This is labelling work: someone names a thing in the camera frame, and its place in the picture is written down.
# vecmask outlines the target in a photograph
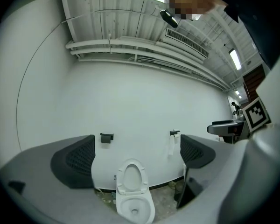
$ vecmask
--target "tiled floor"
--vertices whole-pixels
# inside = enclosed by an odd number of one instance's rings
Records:
[[[178,181],[177,185],[182,185],[183,180]],[[154,223],[163,220],[177,212],[176,205],[177,202],[174,200],[175,188],[170,186],[165,186],[159,189],[150,190],[151,196],[154,202],[155,217]],[[111,193],[100,193],[97,192],[98,197],[113,211],[116,211],[116,204],[113,203],[115,200]]]

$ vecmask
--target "toilet seat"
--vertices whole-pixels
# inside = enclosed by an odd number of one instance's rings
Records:
[[[145,167],[136,159],[128,159],[118,169],[116,186],[121,195],[138,195],[148,190]]]

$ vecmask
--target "toilet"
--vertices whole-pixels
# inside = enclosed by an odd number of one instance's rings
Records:
[[[128,159],[116,175],[116,209],[130,222],[149,224],[155,209],[145,167],[137,159]]]

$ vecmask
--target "white wall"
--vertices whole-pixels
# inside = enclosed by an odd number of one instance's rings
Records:
[[[57,92],[44,94],[50,92],[47,86],[29,91],[39,85],[37,74],[35,70],[29,75],[25,102],[21,98],[19,115],[25,121],[19,128],[21,145],[28,148],[94,134],[92,177],[99,188],[115,189],[114,175],[128,158],[140,160],[147,168],[150,186],[182,176],[179,145],[168,156],[169,131],[177,128],[183,134],[214,140],[206,127],[230,118],[228,100],[221,91],[163,71],[76,63],[58,97]],[[114,133],[111,144],[100,142],[101,132]]]
[[[36,0],[0,24],[0,168],[21,151],[16,124],[21,81],[41,43],[64,20],[60,5]]]
[[[62,88],[76,60],[65,48],[71,40],[67,24],[59,26],[41,45],[30,62],[19,94],[17,123],[22,151],[50,143]]]

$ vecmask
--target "ceiling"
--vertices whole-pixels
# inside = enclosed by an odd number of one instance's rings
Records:
[[[63,0],[63,7],[66,18],[73,18],[68,25],[74,42],[122,36],[158,41],[162,32],[171,28],[160,16],[159,8],[165,5],[155,0]],[[242,21],[236,23],[222,6],[201,16],[198,21],[177,21],[177,32],[209,52],[209,59],[203,62],[203,66],[228,84],[263,63]],[[239,54],[240,70],[236,70],[228,53],[232,48]],[[236,87],[242,85],[242,80],[238,80]]]

